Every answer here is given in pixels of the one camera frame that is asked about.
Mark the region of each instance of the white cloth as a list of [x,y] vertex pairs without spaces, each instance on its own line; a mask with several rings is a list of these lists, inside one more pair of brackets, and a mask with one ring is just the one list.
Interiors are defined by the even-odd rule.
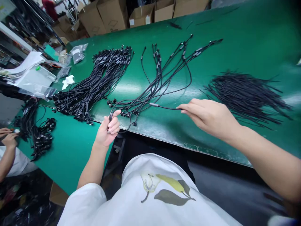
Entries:
[[133,158],[121,188],[107,201],[87,184],[67,200],[58,226],[67,225],[241,225],[197,187],[174,162],[155,154]]
[[73,84],[74,83],[73,78],[74,78],[73,75],[70,75],[70,76],[66,77],[66,79],[62,82],[63,83],[62,90],[66,89],[69,84]]
[[[0,146],[0,159],[2,159],[5,153],[6,147]],[[10,169],[7,177],[18,176],[22,174],[29,173],[31,171],[36,170],[38,167],[34,163],[30,163],[30,159],[27,158],[19,148],[16,148],[15,152],[15,160],[13,162],[13,166]]]

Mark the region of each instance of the red clothing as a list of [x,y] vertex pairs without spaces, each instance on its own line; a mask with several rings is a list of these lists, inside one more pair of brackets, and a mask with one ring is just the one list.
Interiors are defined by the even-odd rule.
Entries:
[[54,9],[55,4],[53,1],[51,0],[42,0],[42,4],[46,10],[46,13],[48,13],[48,15],[54,20],[57,20],[57,14],[56,11]]

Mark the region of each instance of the cable bundle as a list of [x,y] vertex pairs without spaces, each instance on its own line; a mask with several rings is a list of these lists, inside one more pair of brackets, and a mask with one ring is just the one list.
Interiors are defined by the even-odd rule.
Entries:
[[78,121],[92,125],[90,109],[109,95],[124,75],[134,55],[131,47],[103,50],[93,56],[94,68],[90,76],[68,92],[59,91],[50,99],[55,101],[56,110],[65,115],[74,115]]
[[[148,109],[150,106],[161,107],[161,108],[170,109],[170,110],[179,110],[179,109],[175,109],[175,108],[167,108],[167,107],[159,106],[158,104],[156,104],[156,102],[161,98],[162,95],[174,93],[174,92],[183,90],[183,89],[187,88],[188,86],[190,86],[190,84],[192,82],[192,77],[191,77],[190,69],[188,67],[188,62],[190,62],[191,60],[193,60],[194,58],[199,56],[204,50],[206,50],[210,46],[212,46],[216,43],[219,43],[223,40],[223,39],[220,39],[220,40],[212,41],[208,45],[195,50],[192,54],[190,54],[186,58],[185,53],[186,53],[187,44],[188,44],[188,41],[192,37],[193,37],[193,35],[191,35],[186,41],[181,42],[177,46],[175,51],[170,55],[169,59],[166,61],[166,63],[164,65],[162,64],[162,58],[161,58],[160,50],[157,48],[157,44],[152,44],[152,52],[153,52],[155,66],[156,66],[156,78],[152,82],[149,80],[149,78],[144,70],[144,67],[143,67],[143,55],[146,50],[146,47],[144,47],[144,50],[143,50],[142,56],[141,56],[141,66],[142,66],[144,74],[150,85],[146,88],[146,90],[139,97],[137,97],[134,100],[123,100],[118,103],[117,103],[116,99],[114,99],[114,101],[108,100],[107,104],[110,107],[113,107],[113,109],[111,110],[111,113],[110,113],[110,120],[112,119],[113,113],[116,110],[118,110],[118,109],[124,110],[123,112],[121,112],[121,115],[130,118],[130,125],[129,125],[128,129],[126,130],[126,131],[128,131],[130,129],[131,125],[137,126],[137,119],[138,119],[140,112]],[[176,64],[174,64],[173,68],[170,71],[166,71],[166,68],[173,62],[173,60],[175,59],[175,56],[177,56],[177,55],[181,55],[178,62]],[[168,89],[172,78],[183,67],[187,67],[187,69],[188,69],[189,76],[190,76],[190,83],[187,86],[185,86],[184,88],[166,93],[166,90]],[[149,103],[149,101],[153,98],[155,98],[154,102]],[[132,123],[132,114],[137,116],[135,122],[133,122],[133,123]]]
[[11,23],[16,27],[22,37],[36,36],[43,33],[52,36],[53,19],[44,12],[33,0],[12,0],[17,7],[7,18],[7,24]]
[[43,106],[39,106],[36,99],[31,98],[27,100],[23,106],[22,118],[15,117],[13,123],[15,127],[20,128],[19,136],[26,142],[29,139],[31,148],[34,149],[34,152],[31,155],[34,158],[31,161],[38,160],[39,157],[46,152],[46,150],[50,149],[52,144],[51,131],[56,126],[54,118],[47,118],[46,121],[42,122],[39,126],[36,126],[36,123],[42,120],[45,115],[44,113],[43,117],[36,121],[37,109],[39,107]]
[[269,82],[275,81],[273,79],[258,79],[249,74],[225,72],[222,76],[216,76],[204,88],[214,95],[220,103],[225,104],[236,115],[237,120],[248,119],[254,122],[256,126],[268,128],[262,123],[273,122],[279,125],[282,123],[281,120],[272,116],[282,115],[292,120],[281,110],[291,110],[292,107],[287,105],[281,99],[281,96],[274,92],[282,93],[268,85]]

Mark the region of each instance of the plastic bag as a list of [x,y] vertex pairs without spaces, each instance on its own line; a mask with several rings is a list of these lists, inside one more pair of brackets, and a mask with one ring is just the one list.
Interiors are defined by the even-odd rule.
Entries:
[[28,205],[9,214],[3,220],[2,226],[51,225],[55,221],[57,207],[47,199],[49,196],[37,197]]
[[56,75],[56,79],[53,83],[57,83],[60,78],[66,77],[69,74],[70,68],[71,68],[71,66],[63,67]]
[[57,61],[51,61],[51,60],[47,60],[46,63],[48,64],[55,64],[57,66],[60,66],[60,67],[67,67],[69,66],[70,62],[71,62],[71,57],[72,57],[72,54],[67,54],[64,56],[64,58],[60,59],[59,57],[59,61],[61,62],[57,62]]
[[49,101],[48,97],[55,94],[56,88],[52,88],[49,86],[43,86],[40,84],[26,83],[22,85],[23,88],[28,87],[27,89],[20,89],[18,93],[33,96],[36,98],[41,98]]
[[69,66],[71,62],[72,54],[66,53],[66,51],[62,51],[59,55],[59,62],[63,65],[63,67]]
[[88,43],[84,44],[84,45],[79,45],[79,46],[73,47],[73,49],[71,50],[71,54],[73,57],[74,64],[77,64],[78,62],[82,61],[85,58],[83,51],[86,50],[87,46],[88,46]]

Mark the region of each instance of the hand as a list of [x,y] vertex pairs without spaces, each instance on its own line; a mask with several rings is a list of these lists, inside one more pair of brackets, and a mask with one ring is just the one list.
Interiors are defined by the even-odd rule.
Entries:
[[181,108],[181,113],[188,115],[200,129],[223,141],[236,137],[243,128],[226,105],[213,100],[192,99],[189,104],[177,108]]
[[108,116],[104,117],[104,121],[101,123],[98,132],[96,134],[95,142],[105,147],[108,147],[115,137],[117,136],[117,132],[120,130],[119,121],[117,115],[121,113],[121,110],[117,110],[114,112],[112,120],[109,120]]
[[5,135],[12,133],[12,131],[8,128],[2,128],[0,129],[0,138],[4,137]]
[[15,138],[18,136],[18,133],[8,134],[3,140],[2,143],[6,146],[6,148],[15,148],[17,146],[17,142]]

